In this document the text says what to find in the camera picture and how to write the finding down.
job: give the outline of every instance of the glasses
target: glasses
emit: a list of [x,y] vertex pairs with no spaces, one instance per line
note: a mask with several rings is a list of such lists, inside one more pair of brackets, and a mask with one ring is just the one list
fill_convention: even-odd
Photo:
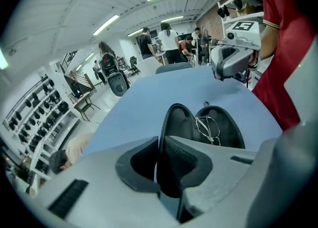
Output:
[[[209,126],[209,122],[211,122],[211,121],[213,121],[215,123],[215,125],[217,126],[217,129],[218,129],[217,135],[215,135],[215,136],[212,136],[211,129]],[[213,118],[211,118],[209,116],[196,117],[195,123],[197,125],[197,128],[198,128],[200,134],[205,136],[211,142],[211,145],[214,145],[213,144],[213,142],[215,141],[214,139],[218,139],[218,143],[219,143],[218,146],[221,146],[221,142],[220,142],[220,138],[219,138],[220,128],[218,126],[218,123]],[[199,124],[205,129],[205,132],[201,131]]]

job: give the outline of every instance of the black shirt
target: black shirt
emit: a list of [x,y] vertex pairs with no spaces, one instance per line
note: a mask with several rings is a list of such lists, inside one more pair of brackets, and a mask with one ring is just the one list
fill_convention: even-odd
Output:
[[141,35],[140,37],[138,37],[137,42],[141,51],[141,55],[145,55],[145,54],[152,55],[151,51],[148,48],[148,44],[152,44],[149,35]]

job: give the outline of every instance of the black tag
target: black tag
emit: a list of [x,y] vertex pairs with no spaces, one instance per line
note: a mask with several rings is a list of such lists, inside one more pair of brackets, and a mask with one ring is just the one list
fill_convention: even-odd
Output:
[[249,31],[250,28],[252,28],[253,25],[254,25],[254,22],[239,21],[239,22],[233,27],[233,30]]

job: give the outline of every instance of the brick wall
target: brick wall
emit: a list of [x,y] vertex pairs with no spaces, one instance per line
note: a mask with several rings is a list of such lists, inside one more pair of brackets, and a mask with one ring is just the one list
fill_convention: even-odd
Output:
[[[227,0],[220,0],[220,3],[224,3]],[[207,29],[209,35],[212,38],[221,40],[223,38],[223,29],[221,17],[218,15],[217,10],[219,9],[218,5],[212,7],[202,18],[200,18],[196,24],[203,30]],[[236,17],[236,11],[229,9],[230,16]]]

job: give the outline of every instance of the blue table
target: blue table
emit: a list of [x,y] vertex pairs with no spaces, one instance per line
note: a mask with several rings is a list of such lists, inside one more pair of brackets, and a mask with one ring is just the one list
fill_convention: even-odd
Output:
[[276,138],[282,130],[267,108],[234,79],[214,79],[208,66],[145,77],[121,97],[94,133],[81,157],[121,144],[160,136],[164,117],[174,103],[196,114],[203,102],[226,109],[238,125],[247,150]]

